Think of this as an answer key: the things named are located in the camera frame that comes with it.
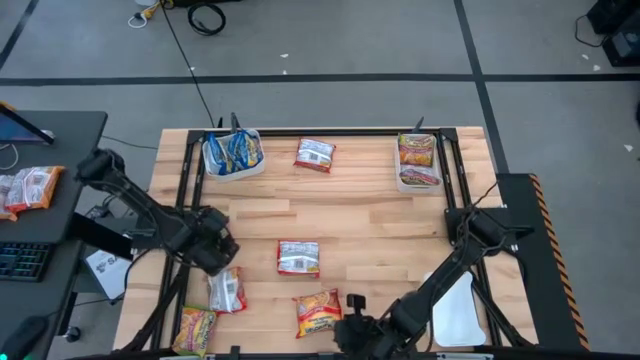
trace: white paper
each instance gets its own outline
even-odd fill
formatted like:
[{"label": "white paper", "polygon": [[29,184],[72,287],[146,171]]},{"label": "white paper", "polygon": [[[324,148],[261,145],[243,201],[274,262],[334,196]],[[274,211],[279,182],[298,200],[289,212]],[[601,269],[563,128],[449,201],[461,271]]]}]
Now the white paper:
[{"label": "white paper", "polygon": [[487,340],[471,293],[472,275],[464,273],[433,308],[434,338],[438,345],[476,346]]},{"label": "white paper", "polygon": [[124,293],[124,277],[131,265],[129,260],[98,250],[89,255],[86,262],[109,299]]}]

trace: black cable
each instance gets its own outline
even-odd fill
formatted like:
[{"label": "black cable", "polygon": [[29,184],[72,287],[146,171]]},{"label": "black cable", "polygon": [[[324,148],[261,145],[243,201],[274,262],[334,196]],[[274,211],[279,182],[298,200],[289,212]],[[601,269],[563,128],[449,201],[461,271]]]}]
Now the black cable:
[{"label": "black cable", "polygon": [[[496,182],[493,183],[493,185],[489,188],[489,190],[487,190],[487,192],[484,193],[484,195],[482,195],[480,198],[478,198],[478,200],[476,200],[475,203],[471,204],[470,208],[475,208],[480,203],[480,201],[482,201],[484,198],[486,198],[489,195],[491,190],[494,187],[496,187],[496,185],[498,185],[498,180],[496,180]],[[484,214],[486,216],[488,216],[489,218],[491,218],[491,220],[493,220],[493,222],[495,222],[497,224],[500,224],[498,222],[498,220],[494,219],[493,216],[491,216],[489,213],[484,212]],[[522,260],[522,257],[516,251],[511,250],[511,248],[509,248],[507,246],[503,246],[502,251],[504,251],[505,253],[513,256],[518,261],[518,265],[520,265],[520,269],[521,269],[521,272],[522,272],[522,283],[524,284],[524,287],[526,288],[527,287],[527,281],[528,281],[528,274],[527,274],[527,267],[524,264],[524,261]]]},{"label": "black cable", "polygon": [[605,42],[605,41],[607,41],[607,40],[609,39],[609,35],[606,35],[605,37],[603,37],[603,38],[602,38],[602,41],[600,41],[600,43],[599,43],[599,44],[591,44],[591,43],[588,43],[588,42],[586,42],[586,41],[584,41],[584,40],[582,40],[582,39],[580,39],[580,38],[578,37],[578,22],[579,22],[581,19],[585,18],[585,17],[587,17],[587,15],[579,16],[579,17],[576,19],[576,26],[575,26],[575,32],[573,33],[573,37],[574,37],[574,38],[576,38],[576,40],[577,40],[579,43],[585,44],[585,45],[590,46],[590,47],[592,47],[592,48],[599,48],[599,47],[601,47],[601,46],[604,44],[604,42]]},{"label": "black cable", "polygon": [[[218,16],[220,16],[220,21],[221,24],[220,26],[218,26],[217,28],[211,30],[208,27],[206,27],[202,21],[198,20],[195,18],[195,12],[196,10],[203,8],[203,7],[207,7],[211,10],[213,10],[213,12],[215,12],[216,14],[218,14]],[[189,11],[187,12],[187,17],[189,19],[189,25],[191,25],[191,28],[193,29],[193,31],[195,31],[196,33],[202,35],[202,36],[212,36],[212,35],[216,35],[217,33],[219,33],[220,31],[222,31],[222,29],[224,29],[225,26],[227,26],[227,17],[224,16],[224,13],[222,12],[222,9],[220,9],[219,7],[217,7],[216,5],[213,5],[211,3],[208,2],[201,2],[198,4],[195,4],[191,7],[189,7]]]},{"label": "black cable", "polygon": [[[487,196],[489,196],[489,193],[491,192],[491,190],[493,190],[493,188],[495,188],[497,185],[498,185],[498,181],[496,180],[496,182],[493,183],[493,185],[491,185],[491,187],[489,187],[489,189],[482,196],[480,196],[478,198],[478,200],[476,200],[472,204],[469,204],[469,206],[467,206],[467,209],[469,209],[469,210],[474,209],[478,204],[480,204],[480,202],[482,200],[484,200]],[[468,237],[469,236],[468,224],[466,222],[464,222],[463,224],[461,224],[460,227],[458,228],[458,233],[456,235],[456,237],[457,237],[456,243],[459,243],[462,237]],[[506,236],[501,240],[500,247],[502,247],[502,243],[504,242],[505,238],[506,238]],[[466,249],[467,249],[469,241],[470,241],[469,239],[462,240],[462,244],[463,245],[462,245],[461,254],[464,254],[466,252]],[[447,273],[447,275],[445,275],[443,277],[442,281],[445,281],[447,278],[449,278],[449,276],[453,273],[453,271],[454,271],[453,269],[451,271],[449,271],[449,273]],[[428,306],[428,309],[429,309],[429,343],[427,345],[427,350],[425,350],[425,352],[430,352],[431,348],[433,347],[433,340],[434,340],[433,308],[436,305],[436,304],[434,304],[434,300],[435,300],[435,296],[436,296],[436,289],[439,288],[439,287],[440,287],[440,284],[436,284],[435,285],[435,289],[431,293],[431,298],[429,299],[429,302],[427,303],[427,306]]]},{"label": "black cable", "polygon": [[[122,298],[121,298],[121,297],[118,297],[118,298],[113,299],[113,303],[112,303],[111,305],[116,304],[116,303],[117,303],[118,301],[120,301],[120,300],[122,300]],[[100,300],[86,301],[86,302],[83,302],[83,303],[80,303],[80,304],[74,304],[74,305],[73,305],[73,308],[76,308],[77,306],[89,305],[89,304],[95,304],[95,303],[104,302],[104,301],[112,301],[112,300],[111,300],[111,299],[109,299],[109,298],[107,298],[107,299],[100,299]],[[59,310],[56,310],[56,311],[53,311],[53,312],[48,313],[47,315],[45,315],[45,317],[49,317],[49,316],[51,316],[51,315],[55,315],[55,314],[57,314],[57,313],[59,313],[59,312],[61,312],[61,311],[63,311],[63,310],[64,310],[64,307],[63,307],[62,309],[59,309]]]},{"label": "black cable", "polygon": [[140,253],[133,261],[131,265],[127,268],[127,272],[124,274],[124,291],[127,291],[127,284],[129,283],[129,271],[133,268],[133,266],[138,262],[138,260],[142,259],[145,255],[147,255],[151,251],[151,249],[146,249]]},{"label": "black cable", "polygon": [[107,135],[102,135],[102,137],[105,138],[105,139],[109,139],[109,140],[112,140],[112,141],[119,142],[121,144],[133,146],[133,147],[136,147],[136,148],[139,148],[139,149],[158,150],[158,148],[154,147],[154,146],[136,145],[136,144],[132,144],[130,142],[126,142],[126,141],[123,141],[123,140],[120,140],[120,139],[116,139],[116,138],[113,138],[113,137],[107,136]]},{"label": "black cable", "polygon": [[[117,189],[120,192],[126,192],[127,190],[124,189],[122,186],[117,185],[117,184],[112,184],[110,182],[107,181],[89,181],[88,182],[89,185],[91,184],[98,184],[98,185],[107,185],[107,186],[111,186],[112,188]],[[160,225],[158,224],[158,219],[156,219],[155,215],[151,212],[151,210],[149,210],[146,206],[144,206],[143,204],[141,204],[138,200],[136,200],[135,198],[131,198],[132,201],[136,202],[137,205],[141,208],[141,209],[146,209],[147,210],[147,214],[149,214],[149,219],[151,220],[153,227],[156,229],[156,234],[158,234],[158,238],[160,240],[160,246],[162,246],[162,248],[164,249],[164,251],[166,252],[166,254],[175,262],[188,266],[188,267],[192,267],[192,268],[197,268],[197,266],[195,264],[191,264],[191,263],[186,263],[184,262],[184,259],[178,255],[178,254],[174,254],[171,249],[167,246],[166,240],[164,239],[162,232],[160,231]],[[184,226],[187,226],[187,224],[184,222],[184,220],[179,219],[182,224]]]},{"label": "black cable", "polygon": [[184,59],[184,62],[187,64],[187,69],[189,69],[189,73],[191,74],[191,79],[193,79],[193,83],[196,85],[196,90],[198,90],[198,95],[200,95],[200,100],[202,100],[202,105],[204,105],[204,109],[207,111],[207,115],[209,116],[211,127],[215,128],[216,126],[213,123],[213,116],[211,115],[209,106],[207,105],[207,102],[204,100],[204,96],[202,95],[202,91],[200,90],[200,84],[198,84],[198,79],[196,78],[196,75],[193,73],[193,70],[191,70],[191,64],[187,59],[187,55],[185,55],[184,50],[182,50],[182,45],[180,45],[178,36],[176,35],[176,32],[173,30],[173,26],[171,25],[171,21],[169,20],[169,16],[167,15],[167,10],[165,9],[164,6],[160,6],[160,8],[162,8],[162,13],[164,14],[165,19],[167,19],[167,25],[169,25],[169,30],[171,30],[171,34],[173,34],[173,39],[176,41],[176,45],[178,45],[178,49],[182,54],[182,58]]},{"label": "black cable", "polygon": [[116,196],[115,195],[109,195],[106,198],[104,198],[104,200],[102,200],[102,206],[109,206],[109,204],[111,204],[111,202],[113,201],[113,199],[115,199]]}]

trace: computer monitor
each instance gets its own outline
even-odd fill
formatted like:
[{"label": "computer monitor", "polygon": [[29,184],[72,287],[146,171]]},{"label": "computer monitor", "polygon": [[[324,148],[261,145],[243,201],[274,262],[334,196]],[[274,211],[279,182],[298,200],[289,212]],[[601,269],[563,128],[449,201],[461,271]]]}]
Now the computer monitor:
[{"label": "computer monitor", "polygon": [[0,144],[53,144],[53,134],[40,130],[0,103]]}]

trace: black desk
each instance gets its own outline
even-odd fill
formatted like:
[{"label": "black desk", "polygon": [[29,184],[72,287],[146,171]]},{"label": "black desk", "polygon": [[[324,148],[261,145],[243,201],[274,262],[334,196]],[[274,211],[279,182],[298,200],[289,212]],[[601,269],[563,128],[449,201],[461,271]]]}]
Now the black desk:
[{"label": "black desk", "polygon": [[[67,170],[58,181],[52,205],[47,210],[18,214],[17,222],[0,221],[0,241],[58,243],[44,279],[40,283],[0,281],[0,345],[28,316],[46,315],[67,304],[83,244],[67,239],[82,186],[73,180],[76,165],[100,140],[107,120],[104,112],[20,111],[34,125],[53,131],[50,146],[17,145],[20,161],[12,170],[38,165],[64,165]],[[0,162],[12,161],[12,151],[0,152]],[[49,317],[49,328],[36,344],[31,358],[46,359],[63,311]]]}]

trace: snack bag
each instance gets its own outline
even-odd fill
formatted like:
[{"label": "snack bag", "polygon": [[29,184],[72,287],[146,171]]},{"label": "snack bag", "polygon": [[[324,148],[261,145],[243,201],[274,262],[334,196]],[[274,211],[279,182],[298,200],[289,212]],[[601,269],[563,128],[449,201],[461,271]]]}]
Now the snack bag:
[{"label": "snack bag", "polygon": [[47,209],[64,166],[36,166],[20,170],[13,178],[5,208],[13,213]]},{"label": "snack bag", "polygon": [[238,170],[250,169],[264,158],[260,149],[260,140],[249,134],[246,130],[240,130],[233,134],[229,141],[229,154]]},{"label": "snack bag", "polygon": [[7,201],[7,196],[9,195],[9,190],[11,189],[11,184],[13,183],[13,176],[11,175],[0,175],[0,219],[9,219],[11,221],[18,220],[16,214],[11,211],[5,209],[4,205]]},{"label": "snack bag", "polygon": [[220,144],[213,133],[208,135],[207,145],[209,145],[211,160],[219,169],[218,175],[228,175],[236,171],[231,157],[227,154],[227,150]]},{"label": "snack bag", "polygon": [[240,268],[233,267],[209,276],[209,309],[234,313],[247,308],[247,298],[240,280]]},{"label": "snack bag", "polygon": [[433,151],[436,138],[433,135],[401,134],[398,136],[398,150],[402,165],[433,165]]},{"label": "snack bag", "polygon": [[176,336],[171,350],[179,355],[204,357],[216,316],[215,311],[201,310],[188,306],[183,307],[180,332]]},{"label": "snack bag", "polygon": [[293,298],[298,308],[296,339],[319,331],[331,330],[342,319],[338,289]]},{"label": "snack bag", "polygon": [[311,241],[279,241],[278,274],[320,277],[318,243]]},{"label": "snack bag", "polygon": [[333,162],[333,151],[336,146],[311,139],[300,139],[298,155],[293,165],[330,172]]},{"label": "snack bag", "polygon": [[427,166],[400,165],[400,180],[406,185],[440,185],[433,168]]}]

